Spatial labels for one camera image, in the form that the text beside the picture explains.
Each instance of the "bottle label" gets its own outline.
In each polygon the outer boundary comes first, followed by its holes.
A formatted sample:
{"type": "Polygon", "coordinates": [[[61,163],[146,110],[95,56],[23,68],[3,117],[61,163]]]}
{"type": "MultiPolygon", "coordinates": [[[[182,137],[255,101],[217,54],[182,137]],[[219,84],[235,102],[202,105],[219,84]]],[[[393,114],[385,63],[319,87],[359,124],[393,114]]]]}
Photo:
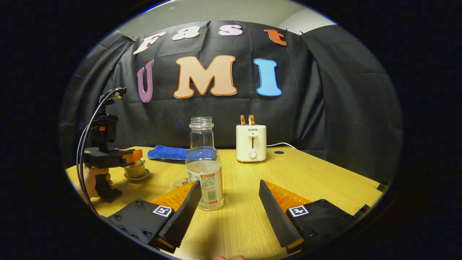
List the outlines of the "bottle label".
{"type": "Polygon", "coordinates": [[[223,198],[221,182],[221,167],[214,173],[193,173],[188,171],[189,181],[198,180],[201,182],[202,198],[200,204],[213,205],[223,198]]]}

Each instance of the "glass bottle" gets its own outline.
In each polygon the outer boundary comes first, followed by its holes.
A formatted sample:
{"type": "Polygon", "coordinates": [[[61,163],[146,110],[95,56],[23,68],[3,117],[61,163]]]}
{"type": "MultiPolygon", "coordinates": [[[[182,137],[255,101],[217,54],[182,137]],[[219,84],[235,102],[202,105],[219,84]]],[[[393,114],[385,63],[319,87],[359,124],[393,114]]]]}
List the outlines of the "glass bottle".
{"type": "Polygon", "coordinates": [[[201,210],[213,211],[223,207],[221,157],[213,143],[211,117],[191,118],[191,150],[186,155],[189,181],[201,182],[201,210]]]}

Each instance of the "white toaster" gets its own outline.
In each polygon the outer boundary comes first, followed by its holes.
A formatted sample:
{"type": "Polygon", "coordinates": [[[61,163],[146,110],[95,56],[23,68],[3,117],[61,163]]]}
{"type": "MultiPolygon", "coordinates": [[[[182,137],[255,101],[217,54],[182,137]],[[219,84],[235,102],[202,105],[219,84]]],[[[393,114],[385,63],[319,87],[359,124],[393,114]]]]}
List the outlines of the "white toaster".
{"type": "Polygon", "coordinates": [[[236,126],[236,158],[241,162],[264,161],[266,159],[266,126],[236,126]]]}

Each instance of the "toaster knob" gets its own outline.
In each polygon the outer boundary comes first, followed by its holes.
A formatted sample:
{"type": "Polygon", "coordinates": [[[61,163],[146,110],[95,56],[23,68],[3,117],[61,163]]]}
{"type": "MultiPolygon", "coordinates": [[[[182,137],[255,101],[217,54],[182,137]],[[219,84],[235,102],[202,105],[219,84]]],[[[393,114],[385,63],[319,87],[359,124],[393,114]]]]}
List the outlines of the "toaster knob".
{"type": "Polygon", "coordinates": [[[249,153],[249,157],[250,157],[251,159],[255,159],[255,158],[257,157],[257,152],[251,151],[251,152],[249,153]]]}

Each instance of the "ceiling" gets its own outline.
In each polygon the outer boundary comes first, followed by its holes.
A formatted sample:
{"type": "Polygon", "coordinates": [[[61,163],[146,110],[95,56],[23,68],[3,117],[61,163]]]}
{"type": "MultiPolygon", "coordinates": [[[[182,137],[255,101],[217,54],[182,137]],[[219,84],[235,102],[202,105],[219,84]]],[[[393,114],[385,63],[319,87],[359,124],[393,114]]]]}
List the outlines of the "ceiling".
{"type": "Polygon", "coordinates": [[[277,27],[305,8],[289,0],[176,0],[135,17],[118,30],[136,39],[175,25],[208,20],[236,20],[277,27]]]}

